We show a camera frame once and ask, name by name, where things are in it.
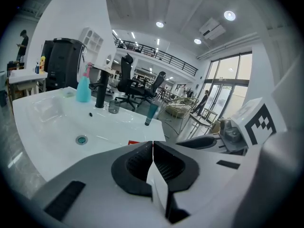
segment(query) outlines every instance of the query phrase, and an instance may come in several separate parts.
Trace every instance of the glass railing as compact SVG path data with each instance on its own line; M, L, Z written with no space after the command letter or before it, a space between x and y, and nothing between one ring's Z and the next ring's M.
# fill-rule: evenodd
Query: glass railing
M113 34L115 46L117 48L127 49L130 51L135 51L138 53L143 53L144 55L154 57L160 61L165 63L169 63L170 65L181 69L182 71L195 76L196 71L198 70L196 67L190 65L189 63L184 62L183 60L178 59L168 53L163 51L158 51L156 48L152 48L149 46L145 46L143 44L135 44L132 41L123 41L123 43Z

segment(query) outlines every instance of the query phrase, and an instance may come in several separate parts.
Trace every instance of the air conditioner unit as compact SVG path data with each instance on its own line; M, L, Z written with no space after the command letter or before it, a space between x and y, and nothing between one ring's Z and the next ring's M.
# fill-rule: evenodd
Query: air conditioner unit
M226 30L220 25L219 22L211 18L199 29L199 32L205 39L213 40L221 34L224 34Z

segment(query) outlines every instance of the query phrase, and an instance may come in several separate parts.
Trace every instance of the white countertop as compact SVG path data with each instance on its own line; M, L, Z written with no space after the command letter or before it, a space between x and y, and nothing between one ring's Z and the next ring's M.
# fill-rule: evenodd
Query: white countertop
M160 121L152 119L145 126L146 116L123 108L112 114L108 104L100 109L95 101L77 102L60 89L13 101L21 141L46 181L87 156L126 146L129 140L165 141ZM84 145L76 143L81 135L88 139Z
M24 81L29 80L38 80L44 79L48 77L48 73L44 72L43 74L36 74L31 69L19 69L19 70L12 70L9 76L9 83L16 84Z

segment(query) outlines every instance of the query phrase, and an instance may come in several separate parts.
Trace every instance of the blue bottle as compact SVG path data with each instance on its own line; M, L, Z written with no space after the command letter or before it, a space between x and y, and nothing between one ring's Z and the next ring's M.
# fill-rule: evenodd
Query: blue bottle
M78 83L78 86L77 86L76 100L79 102L89 102L91 100L91 90L89 88L90 66L91 66L91 63L86 65L85 72L82 75L82 77Z

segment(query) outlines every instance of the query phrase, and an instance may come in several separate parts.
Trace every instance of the black office chair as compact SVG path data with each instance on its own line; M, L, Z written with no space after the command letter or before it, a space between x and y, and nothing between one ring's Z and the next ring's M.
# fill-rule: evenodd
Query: black office chair
M135 98L135 99L141 99L141 102L138 104L138 106L140 106L144 101L151 103L150 98L154 98L157 95L156 90L159 86L161 86L161 84L165 80L165 77L166 77L166 73L161 71L158 74L153 85L151 85L150 89L131 87L132 91L134 92L134 95L141 95L141 97Z
M133 58L128 54L125 57L122 57L121 60L121 67L122 67L122 78L119 81L117 85L117 89L119 92L125 92L127 98L124 97L116 97L115 100L120 99L120 103L129 103L131 107L133 108L133 111L135 110L134 104L138 104L138 102L130 99L131 95L134 95L136 91L133 89L138 86L139 81L132 80L130 77L131 73L131 64L133 62Z

